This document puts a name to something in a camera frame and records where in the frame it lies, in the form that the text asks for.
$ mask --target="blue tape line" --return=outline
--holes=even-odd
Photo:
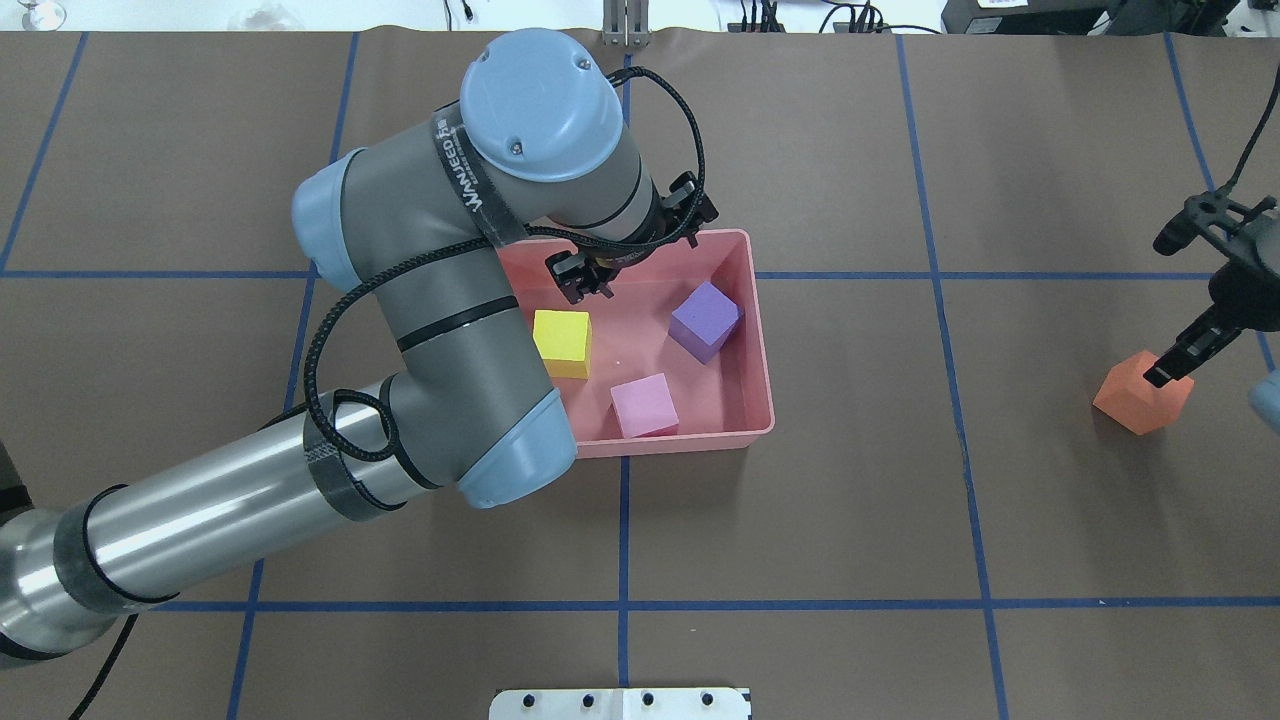
[[[1125,607],[1277,607],[1280,596],[1244,597],[1061,597],[993,600],[996,610],[1107,610]]]
[[[351,99],[351,79],[356,72],[356,54],[360,49],[360,33],[351,33],[351,45],[347,50],[347,70],[342,78],[342,95],[338,100],[338,117],[333,127],[333,142],[329,145],[329,163],[338,160],[338,151],[342,147],[342,131],[347,118],[347,101]],[[308,268],[307,286],[302,292],[302,309],[298,310],[297,336],[293,340],[293,356],[289,366],[289,379],[284,389],[284,410],[293,405],[293,396],[298,384],[298,370],[302,364],[302,347],[306,342],[307,323],[311,318],[311,299],[315,295],[316,266],[311,263]],[[239,712],[241,692],[244,687],[244,669],[248,664],[248,651],[253,642],[253,618],[257,614],[259,591],[262,585],[262,571],[265,562],[259,560],[253,564],[253,579],[248,587],[248,600],[244,607],[244,625],[241,630],[241,647],[236,660],[236,675],[232,680],[230,700],[227,703],[227,720],[236,720]]]
[[[244,603],[244,624],[241,625],[241,644],[236,653],[236,674],[232,675],[232,694],[227,701],[227,720],[236,720],[239,714],[239,698],[244,691],[244,671],[248,669],[248,647],[253,637],[255,605],[262,587],[262,561],[253,564],[253,577],[248,583],[248,601]]]
[[[306,279],[311,270],[3,270],[6,279],[180,279],[255,281]]]
[[[238,600],[175,600],[156,607],[154,612],[244,612]]]
[[[1115,272],[1042,272],[1042,270],[760,270],[758,281],[1198,281],[1207,282],[1213,273],[1115,273]]]
[[[241,601],[180,601],[161,605],[155,612],[243,612]],[[259,601],[262,612],[392,612],[392,614],[485,614],[485,612],[617,612],[623,603],[612,600],[531,601]],[[1142,607],[1280,607],[1280,596],[1190,596],[1190,597],[1009,597],[938,600],[632,600],[628,612],[877,612],[877,611],[974,611],[992,610],[1123,610]]]
[[[618,462],[618,687],[631,685],[631,457]]]
[[[1213,273],[1073,273],[1073,272],[940,272],[945,281],[1199,281],[1207,282]]]
[[[906,131],[911,141],[911,161],[915,165],[915,191],[920,200],[920,222],[924,225],[924,245],[929,255],[929,272],[933,275],[933,304],[938,314],[938,331],[942,336],[942,357],[947,368],[947,386],[951,392],[951,414],[955,421],[956,437],[960,441],[960,456],[964,461],[964,486],[969,503],[969,530],[973,537],[973,555],[978,569],[978,589],[982,593],[983,619],[987,625],[987,648],[991,655],[991,678],[996,692],[996,711],[1001,720],[1009,720],[1009,701],[1005,693],[1005,671],[1000,661],[1000,639],[996,635],[996,614],[991,609],[991,582],[987,577],[987,553],[982,541],[982,521],[978,516],[978,495],[973,486],[973,464],[969,457],[969,438],[965,433],[964,409],[960,405],[960,383],[956,379],[955,356],[951,351],[951,329],[947,324],[946,301],[942,296],[942,274],[938,266],[937,246],[933,241],[933,218],[929,213],[929,193],[924,183],[924,164],[920,159],[920,138],[915,124],[915,105],[911,101],[911,79],[906,68],[906,47],[902,36],[893,36],[897,45],[897,65],[902,79],[902,104],[906,109]]]
[[[612,600],[567,601],[261,601],[259,612],[616,612]]]
[[[58,128],[58,120],[63,115],[63,106],[67,104],[67,96],[72,91],[72,81],[76,79],[76,70],[79,69],[81,58],[84,56],[86,44],[88,44],[88,33],[82,32],[79,42],[76,44],[76,54],[72,55],[72,64],[67,68],[67,77],[63,78],[63,88],[58,92],[54,111],[49,117],[49,124],[45,127],[45,136],[40,138],[36,160],[31,164],[31,173],[27,174],[27,184],[22,188],[22,197],[18,200],[18,209],[14,211],[13,222],[9,224],[9,234],[5,237],[4,250],[0,250],[0,270],[4,270],[5,265],[9,264],[9,255],[13,254],[13,246],[18,242],[18,229],[22,227],[23,215],[27,214],[27,202],[31,201],[31,193],[36,190],[36,178],[40,177],[40,168],[45,164],[49,142],[54,138],[54,129]]]
[[[1267,342],[1267,336],[1262,331],[1256,331],[1258,333],[1258,347],[1262,348],[1262,361],[1267,364],[1267,372],[1276,372],[1276,359],[1271,355],[1271,343]]]
[[[636,600],[632,612],[824,612],[864,610],[982,610],[974,600]]]
[[[762,270],[755,273],[758,281],[927,281],[932,273],[911,273],[895,270],[847,270],[847,272],[808,272],[808,270]]]
[[[316,278],[307,278],[307,287],[302,291],[302,310],[298,311],[298,329],[293,337],[293,355],[289,357],[289,380],[284,384],[284,410],[288,413],[293,407],[293,397],[298,389],[298,373],[302,369],[302,348],[307,346],[307,324],[311,320],[311,300],[315,296]]]
[[[351,46],[347,49],[347,72],[342,78],[342,96],[338,99],[338,122],[333,128],[333,142],[329,146],[329,164],[337,163],[342,151],[342,131],[347,124],[347,101],[351,99],[351,78],[356,74],[356,53],[360,50],[360,33],[351,33]]]
[[[1201,174],[1204,176],[1204,186],[1213,190],[1213,173],[1208,169],[1208,160],[1204,159],[1204,150],[1201,149],[1199,133],[1196,132],[1196,119],[1192,118],[1192,106],[1187,101],[1187,88],[1183,86],[1183,72],[1178,68],[1178,53],[1174,50],[1174,36],[1165,33],[1165,54],[1169,55],[1169,69],[1174,73],[1174,87],[1178,90],[1178,102],[1183,106],[1183,120],[1187,123],[1187,132],[1192,138],[1192,150],[1196,151],[1196,161],[1199,163]]]

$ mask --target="black tape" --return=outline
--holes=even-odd
[[[324,396],[323,402],[329,406],[332,418],[337,418],[338,400],[342,402],[361,402],[364,393],[335,391]],[[302,425],[302,447],[307,469],[311,471],[311,480],[324,497],[329,507],[333,507],[343,518],[355,523],[381,518],[393,510],[404,506],[403,502],[388,505],[376,497],[364,483],[356,479],[347,468],[342,451],[333,446],[320,434],[315,423],[310,419]]]
[[[512,310],[515,307],[520,307],[520,302],[516,301],[516,296],[513,295],[498,297],[497,300],[490,300],[489,302],[481,302],[480,305],[467,307],[461,313],[454,313],[448,318],[442,318],[434,323],[422,325],[421,328],[417,328],[416,331],[397,340],[396,345],[401,348],[401,352],[408,352],[413,347],[422,345],[433,337],[439,337],[449,331],[456,331],[462,325],[481,320],[489,315],[497,315],[503,310]]]
[[[453,192],[471,215],[471,222],[494,247],[529,237],[525,224],[511,211],[484,169],[484,159],[467,137],[462,108],[452,102],[431,115],[435,154],[444,173],[453,181]]]
[[[146,606],[178,597],[178,593],[165,597],[133,594],[111,582],[93,556],[93,547],[88,542],[90,515],[102,498],[124,487],[127,486],[111,486],[82,506],[63,512],[54,529],[54,570],[63,589],[82,606],[106,615],[145,610]]]

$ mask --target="plastic bin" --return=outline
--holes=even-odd
[[[622,270],[614,297],[599,295],[570,305],[552,282],[548,255],[571,250],[561,240],[534,240],[499,251],[502,264],[532,327],[534,310],[591,314],[591,377],[552,378],[568,411],[579,457],[617,457],[746,447],[773,429],[773,396],[764,359],[760,304],[748,234],[703,231],[698,247],[678,242]],[[742,323],[707,365],[667,336],[671,313],[703,282],[742,307]],[[613,386],[666,373],[680,414],[680,433],[623,438],[612,409]]]

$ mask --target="mounting plate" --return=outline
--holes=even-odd
[[[751,720],[751,691],[737,688],[584,688],[503,691],[489,720]]]

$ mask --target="orange foam cube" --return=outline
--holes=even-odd
[[[1196,380],[1187,377],[1171,380],[1162,388],[1152,386],[1142,374],[1156,360],[1158,357],[1143,350],[1111,368],[1102,389],[1093,398],[1093,406],[1139,436],[1174,424],[1181,415]]]

